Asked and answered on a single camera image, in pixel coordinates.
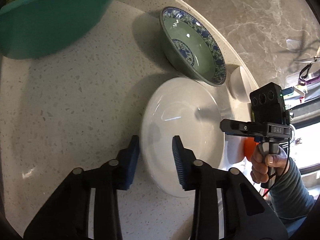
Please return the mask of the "grey sleeved right forearm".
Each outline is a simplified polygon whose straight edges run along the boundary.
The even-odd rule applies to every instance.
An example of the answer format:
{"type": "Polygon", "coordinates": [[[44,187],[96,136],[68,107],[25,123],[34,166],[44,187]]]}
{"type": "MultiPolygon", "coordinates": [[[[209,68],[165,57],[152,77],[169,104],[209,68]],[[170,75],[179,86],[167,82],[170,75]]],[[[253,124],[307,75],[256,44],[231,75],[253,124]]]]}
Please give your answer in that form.
{"type": "Polygon", "coordinates": [[[274,211],[282,220],[307,216],[316,202],[305,187],[300,171],[291,157],[289,164],[288,171],[270,191],[274,211]]]}

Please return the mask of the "person's right hand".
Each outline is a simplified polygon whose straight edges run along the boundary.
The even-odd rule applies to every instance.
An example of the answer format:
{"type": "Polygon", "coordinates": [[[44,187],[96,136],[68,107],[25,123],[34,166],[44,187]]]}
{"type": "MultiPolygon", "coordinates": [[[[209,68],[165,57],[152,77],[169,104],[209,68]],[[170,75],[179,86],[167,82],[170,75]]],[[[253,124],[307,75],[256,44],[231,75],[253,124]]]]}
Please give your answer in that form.
{"type": "Polygon", "coordinates": [[[274,168],[276,176],[281,176],[289,170],[290,160],[281,147],[278,147],[278,154],[267,153],[263,156],[259,146],[260,144],[256,146],[250,161],[252,163],[251,178],[255,183],[268,182],[269,175],[267,173],[269,168],[274,168]]]}

